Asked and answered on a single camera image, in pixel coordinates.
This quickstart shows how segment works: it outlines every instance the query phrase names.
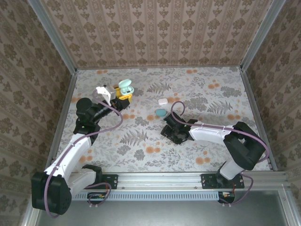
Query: floral tablecloth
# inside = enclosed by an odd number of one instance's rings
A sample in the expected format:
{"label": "floral tablecloth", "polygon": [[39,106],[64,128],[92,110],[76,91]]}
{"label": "floral tablecloth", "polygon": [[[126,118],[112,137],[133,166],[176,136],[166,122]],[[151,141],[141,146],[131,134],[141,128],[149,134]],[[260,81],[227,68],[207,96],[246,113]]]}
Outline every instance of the floral tablecloth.
{"label": "floral tablecloth", "polygon": [[[115,86],[131,79],[135,88],[131,105],[122,111],[124,122],[117,130],[100,134],[79,160],[84,164],[101,166],[104,172],[180,172],[215,171],[230,158],[225,146],[186,141],[175,145],[160,135],[165,126],[155,111],[170,111],[174,101],[186,105],[185,120],[198,119],[216,125],[247,123],[257,132],[251,107],[238,67],[112,69],[77,72],[76,88],[70,104],[59,153],[67,146],[76,121],[76,102],[81,97],[92,98],[96,86]],[[168,104],[158,105],[166,97]],[[182,106],[175,107],[176,113]],[[119,117],[110,113],[99,125],[106,129],[116,125]],[[267,161],[255,170],[269,170]]]}

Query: damask wallpaper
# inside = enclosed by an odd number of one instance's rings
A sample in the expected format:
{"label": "damask wallpaper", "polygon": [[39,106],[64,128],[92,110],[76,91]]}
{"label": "damask wallpaper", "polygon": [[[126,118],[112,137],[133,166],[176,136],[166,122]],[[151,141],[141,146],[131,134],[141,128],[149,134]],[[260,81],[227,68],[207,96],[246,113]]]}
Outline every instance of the damask wallpaper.
{"label": "damask wallpaper", "polygon": [[239,65],[272,0],[42,0],[79,69]]}
{"label": "damask wallpaper", "polygon": [[18,225],[43,170],[70,73],[25,0],[0,1],[0,225]]}
{"label": "damask wallpaper", "polygon": [[301,1],[288,0],[247,70],[272,151],[301,210]]}

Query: floral wallpaper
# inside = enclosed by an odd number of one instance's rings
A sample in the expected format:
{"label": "floral wallpaper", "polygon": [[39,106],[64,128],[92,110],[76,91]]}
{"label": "floral wallpaper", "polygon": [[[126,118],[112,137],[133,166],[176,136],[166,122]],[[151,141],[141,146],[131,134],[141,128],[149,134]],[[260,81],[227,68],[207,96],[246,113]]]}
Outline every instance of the floral wallpaper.
{"label": "floral wallpaper", "polygon": [[[155,111],[170,112],[172,103],[181,100],[187,109],[185,120],[197,119],[215,125],[234,125],[244,121],[257,132],[251,107],[238,67],[161,68],[83,70],[69,108],[59,153],[67,146],[75,128],[76,102],[92,98],[96,86],[130,78],[134,87],[131,105],[122,111],[124,122],[115,131],[100,134],[91,149],[78,162],[101,166],[105,172],[216,171],[230,158],[226,146],[205,141],[186,141],[175,145],[160,134],[166,123]],[[160,106],[158,99],[167,98]],[[180,114],[182,106],[176,105]],[[110,113],[100,120],[102,129],[117,124]],[[269,170],[266,162],[255,170]]]}
{"label": "floral wallpaper", "polygon": [[42,0],[79,69],[239,65],[272,0]]}
{"label": "floral wallpaper", "polygon": [[277,166],[286,170],[301,212],[301,1],[286,1],[248,77]]}
{"label": "floral wallpaper", "polygon": [[43,170],[70,74],[25,0],[0,1],[0,225],[18,225]]}

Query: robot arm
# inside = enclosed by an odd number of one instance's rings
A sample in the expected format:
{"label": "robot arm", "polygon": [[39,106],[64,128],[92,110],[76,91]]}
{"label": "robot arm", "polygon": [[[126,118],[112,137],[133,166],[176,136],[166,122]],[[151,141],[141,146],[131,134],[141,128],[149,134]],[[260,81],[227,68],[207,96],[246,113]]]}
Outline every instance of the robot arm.
{"label": "robot arm", "polygon": [[[130,104],[132,94],[123,96],[120,88],[114,89],[111,86],[103,86],[97,87],[96,90],[98,94],[104,97],[104,103],[119,112],[126,109]],[[76,108],[78,118],[71,141],[44,172],[37,172],[32,177],[32,206],[34,208],[45,210],[44,190],[46,181],[55,168],[56,170],[48,186],[48,208],[53,213],[64,214],[70,206],[73,195],[88,185],[102,182],[102,169],[97,166],[86,165],[80,172],[72,173],[75,165],[93,145],[98,134],[84,137],[76,144],[74,142],[87,134],[100,131],[98,122],[112,110],[102,104],[92,103],[89,98],[80,99],[76,104]]]}
{"label": "robot arm", "polygon": [[[178,120],[185,122],[177,114],[174,113],[174,115]],[[164,120],[167,125],[161,131],[161,135],[175,144],[181,144],[186,140],[204,140],[227,147],[231,159],[226,161],[216,174],[221,187],[225,186],[223,183],[228,184],[240,172],[252,170],[265,151],[265,148],[258,141],[232,131],[183,125],[174,120],[171,114],[166,116]],[[201,121],[192,119],[188,123],[203,124]],[[240,130],[259,138],[248,125],[241,121],[234,126],[227,126],[227,128]]]}

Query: gray floor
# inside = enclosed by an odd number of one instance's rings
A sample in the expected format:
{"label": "gray floor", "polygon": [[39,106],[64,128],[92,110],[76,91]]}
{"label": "gray floor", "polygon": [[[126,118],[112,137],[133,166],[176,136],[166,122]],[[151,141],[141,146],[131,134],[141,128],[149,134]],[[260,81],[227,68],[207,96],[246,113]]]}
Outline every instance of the gray floor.
{"label": "gray floor", "polygon": [[243,202],[107,202],[90,208],[73,202],[64,215],[50,219],[44,211],[39,226],[286,226],[275,192],[251,192]]}

